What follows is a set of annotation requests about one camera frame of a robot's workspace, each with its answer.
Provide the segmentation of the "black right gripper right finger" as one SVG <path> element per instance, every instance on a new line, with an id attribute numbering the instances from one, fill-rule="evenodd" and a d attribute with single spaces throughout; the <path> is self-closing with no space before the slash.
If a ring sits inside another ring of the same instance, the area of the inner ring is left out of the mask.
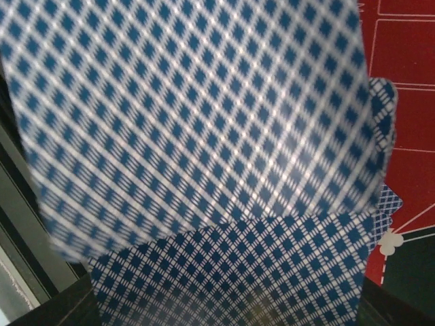
<path id="1" fill-rule="evenodd" d="M 429 317 L 364 278 L 356 325 L 434 325 Z"/>

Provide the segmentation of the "blue card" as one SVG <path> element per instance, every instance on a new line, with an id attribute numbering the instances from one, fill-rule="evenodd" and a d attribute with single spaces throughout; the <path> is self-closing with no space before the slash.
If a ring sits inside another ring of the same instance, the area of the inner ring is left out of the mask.
<path id="1" fill-rule="evenodd" d="M 2 1 L 1 55 L 70 261 L 377 201 L 356 1 Z"/>

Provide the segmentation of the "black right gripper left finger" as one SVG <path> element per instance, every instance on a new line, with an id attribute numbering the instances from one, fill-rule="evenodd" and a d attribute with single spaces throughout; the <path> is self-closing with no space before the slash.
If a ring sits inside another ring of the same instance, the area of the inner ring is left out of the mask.
<path id="1" fill-rule="evenodd" d="M 87 273 L 58 295 L 12 321 L 10 325 L 100 325 L 97 300 Z"/>

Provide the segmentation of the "grey card deck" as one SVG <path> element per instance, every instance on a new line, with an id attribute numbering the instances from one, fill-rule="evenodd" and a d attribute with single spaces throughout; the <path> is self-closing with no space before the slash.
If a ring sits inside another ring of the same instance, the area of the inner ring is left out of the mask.
<path id="1" fill-rule="evenodd" d="M 190 232 L 138 240 L 90 261 L 104 325 L 352 325 L 383 208 L 398 94 L 370 80 L 372 124 L 337 92 L 329 108 L 297 84 L 237 112 L 212 113 L 191 138 L 192 112 L 172 118 L 189 153 L 178 164 L 140 148 L 150 217 L 215 218 Z"/>

